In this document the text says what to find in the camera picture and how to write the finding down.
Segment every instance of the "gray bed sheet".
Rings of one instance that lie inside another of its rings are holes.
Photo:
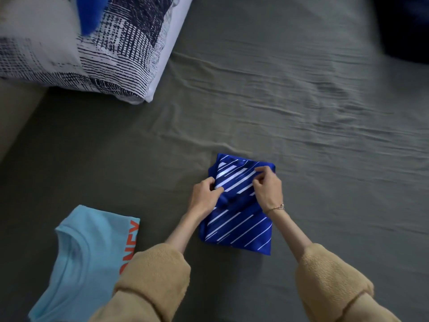
[[[194,0],[154,101],[51,89],[0,167],[0,315],[48,285],[54,228],[78,204],[162,242],[218,152],[276,164],[314,241],[429,320],[429,68],[383,55],[368,0]],[[191,239],[175,321],[306,321],[296,263]]]

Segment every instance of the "beige sweater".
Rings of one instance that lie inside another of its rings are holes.
[[[183,255],[168,244],[138,252],[116,283],[113,298],[90,322],[170,322],[189,276]],[[311,322],[399,322],[372,298],[374,286],[364,275],[319,244],[306,249],[296,282]]]

